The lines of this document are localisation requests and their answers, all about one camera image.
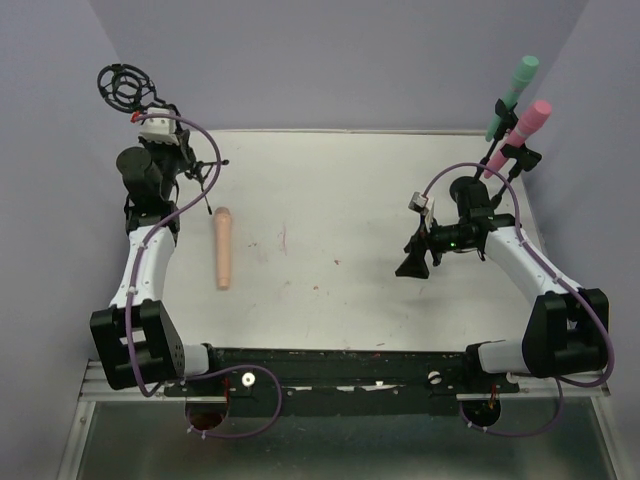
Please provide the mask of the beige toy microphone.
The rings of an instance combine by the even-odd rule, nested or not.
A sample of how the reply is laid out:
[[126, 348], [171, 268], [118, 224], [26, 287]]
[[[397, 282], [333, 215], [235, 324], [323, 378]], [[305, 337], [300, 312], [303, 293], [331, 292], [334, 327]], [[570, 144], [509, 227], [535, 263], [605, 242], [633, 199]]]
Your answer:
[[219, 290], [228, 290], [232, 275], [232, 216], [226, 207], [214, 212], [216, 285]]

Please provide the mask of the black tripod shock-mount stand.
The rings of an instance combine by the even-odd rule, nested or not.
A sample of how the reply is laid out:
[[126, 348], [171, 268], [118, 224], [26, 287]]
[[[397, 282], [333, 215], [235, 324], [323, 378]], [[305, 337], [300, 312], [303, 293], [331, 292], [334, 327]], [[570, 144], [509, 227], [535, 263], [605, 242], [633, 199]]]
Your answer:
[[[114, 110], [128, 114], [133, 123], [165, 117], [176, 120], [177, 133], [191, 131], [184, 127], [185, 120], [177, 106], [158, 96], [151, 78], [141, 69], [129, 64], [112, 64], [104, 67], [97, 76], [97, 87], [102, 99]], [[123, 150], [116, 158], [116, 168], [127, 190], [124, 212], [132, 228], [161, 221], [177, 210], [172, 195], [179, 194], [177, 177], [205, 186], [210, 175], [217, 176], [227, 162], [222, 158], [216, 143], [212, 144], [215, 159], [201, 161], [193, 149], [193, 166], [184, 173], [162, 173], [152, 161], [150, 153], [142, 146], [138, 133], [137, 146]]]

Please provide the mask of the black round-base clamp stand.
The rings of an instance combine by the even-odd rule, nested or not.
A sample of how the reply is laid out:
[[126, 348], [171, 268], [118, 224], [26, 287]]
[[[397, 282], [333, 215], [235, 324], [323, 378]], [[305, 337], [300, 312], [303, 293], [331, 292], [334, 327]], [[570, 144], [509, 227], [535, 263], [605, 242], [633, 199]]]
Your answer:
[[503, 160], [498, 158], [490, 160], [487, 164], [490, 168], [490, 172], [498, 172], [507, 163], [507, 161], [511, 159], [514, 160], [514, 165], [508, 172], [507, 185], [503, 185], [491, 198], [493, 208], [497, 208], [500, 205], [502, 197], [507, 191], [507, 187], [511, 185], [511, 182], [519, 177], [522, 172], [530, 172], [533, 170], [542, 159], [542, 155], [540, 153], [529, 149], [525, 144], [519, 147], [505, 145], [499, 153], [503, 157]]

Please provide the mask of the pink toy microphone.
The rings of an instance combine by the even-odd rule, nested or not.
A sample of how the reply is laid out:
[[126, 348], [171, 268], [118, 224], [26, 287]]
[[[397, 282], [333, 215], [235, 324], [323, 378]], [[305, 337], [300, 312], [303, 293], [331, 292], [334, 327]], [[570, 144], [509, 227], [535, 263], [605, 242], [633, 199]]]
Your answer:
[[536, 100], [519, 117], [499, 150], [496, 150], [487, 162], [488, 170], [484, 174], [489, 178], [504, 167], [510, 158], [524, 146], [526, 141], [540, 130], [552, 113], [552, 105], [546, 100]]

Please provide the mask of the mint green toy microphone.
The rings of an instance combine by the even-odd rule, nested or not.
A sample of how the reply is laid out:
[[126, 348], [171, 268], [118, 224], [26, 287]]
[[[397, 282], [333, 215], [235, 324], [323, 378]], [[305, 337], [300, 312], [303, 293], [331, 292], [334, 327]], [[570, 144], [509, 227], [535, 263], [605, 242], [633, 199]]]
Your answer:
[[[531, 84], [539, 68], [539, 59], [533, 55], [525, 55], [521, 58], [515, 71], [511, 75], [509, 88], [500, 97], [507, 110], [513, 108], [519, 101], [521, 94]], [[498, 113], [494, 113], [487, 127], [485, 140], [491, 141], [501, 122]]]

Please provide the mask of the black round-base clip mic stand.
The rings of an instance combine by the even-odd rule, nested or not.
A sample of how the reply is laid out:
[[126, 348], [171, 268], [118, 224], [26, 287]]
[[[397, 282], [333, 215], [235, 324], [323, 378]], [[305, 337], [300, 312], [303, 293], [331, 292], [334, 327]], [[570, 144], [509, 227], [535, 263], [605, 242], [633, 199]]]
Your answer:
[[[493, 134], [490, 136], [490, 140], [492, 141], [491, 146], [489, 147], [489, 150], [487, 151], [485, 156], [480, 160], [480, 164], [486, 165], [488, 163], [492, 154], [496, 150], [496, 147], [503, 140], [505, 134], [516, 125], [518, 117], [514, 113], [515, 106], [516, 104], [507, 106], [501, 99], [498, 99], [496, 101], [496, 104], [494, 106], [494, 113], [497, 115], [498, 124], [493, 129]], [[451, 199], [456, 202], [458, 193], [468, 185], [478, 183], [480, 177], [481, 169], [477, 168], [473, 176], [462, 176], [454, 180], [449, 187], [449, 194], [451, 196]]]

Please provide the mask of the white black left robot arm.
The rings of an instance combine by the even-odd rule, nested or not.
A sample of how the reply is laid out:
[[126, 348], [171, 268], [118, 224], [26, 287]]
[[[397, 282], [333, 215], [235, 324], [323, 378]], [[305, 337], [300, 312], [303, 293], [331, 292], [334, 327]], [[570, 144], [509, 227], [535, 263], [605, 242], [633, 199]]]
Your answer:
[[182, 342], [162, 303], [164, 283], [180, 220], [172, 194], [176, 178], [200, 180], [202, 164], [188, 132], [169, 141], [139, 139], [116, 159], [127, 197], [129, 254], [108, 308], [90, 318], [90, 330], [109, 386], [114, 390], [198, 376], [209, 369], [203, 344]]

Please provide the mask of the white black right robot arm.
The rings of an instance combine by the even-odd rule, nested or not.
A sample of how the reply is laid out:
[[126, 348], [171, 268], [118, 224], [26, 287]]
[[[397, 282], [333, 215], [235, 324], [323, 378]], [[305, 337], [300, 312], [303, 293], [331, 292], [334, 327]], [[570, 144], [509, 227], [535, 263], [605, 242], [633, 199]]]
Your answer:
[[606, 295], [556, 270], [513, 215], [495, 213], [484, 184], [461, 177], [452, 186], [452, 197], [459, 220], [441, 225], [434, 217], [434, 201], [420, 192], [412, 195], [409, 208], [420, 220], [396, 276], [426, 279], [444, 254], [474, 250], [497, 264], [532, 306], [522, 338], [468, 347], [471, 368], [537, 378], [604, 368], [609, 359], [601, 334], [608, 326]]

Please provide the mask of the black robot base mounting bar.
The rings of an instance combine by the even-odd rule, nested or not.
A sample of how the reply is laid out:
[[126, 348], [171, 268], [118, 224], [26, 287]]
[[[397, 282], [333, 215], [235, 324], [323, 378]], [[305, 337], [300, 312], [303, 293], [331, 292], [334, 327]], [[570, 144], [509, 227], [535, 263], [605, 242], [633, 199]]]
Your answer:
[[452, 416], [458, 400], [518, 392], [464, 352], [209, 348], [213, 379], [178, 381], [168, 397], [233, 417]]

